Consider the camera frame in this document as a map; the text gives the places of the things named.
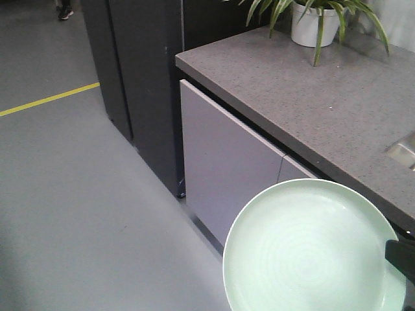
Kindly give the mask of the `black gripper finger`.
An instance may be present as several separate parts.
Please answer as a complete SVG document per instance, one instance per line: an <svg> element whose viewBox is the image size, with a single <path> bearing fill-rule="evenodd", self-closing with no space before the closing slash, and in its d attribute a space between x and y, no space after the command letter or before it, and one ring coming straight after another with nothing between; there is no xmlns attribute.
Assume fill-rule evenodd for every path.
<svg viewBox="0 0 415 311"><path fill-rule="evenodd" d="M413 240L387 240L385 259L414 284Z"/></svg>

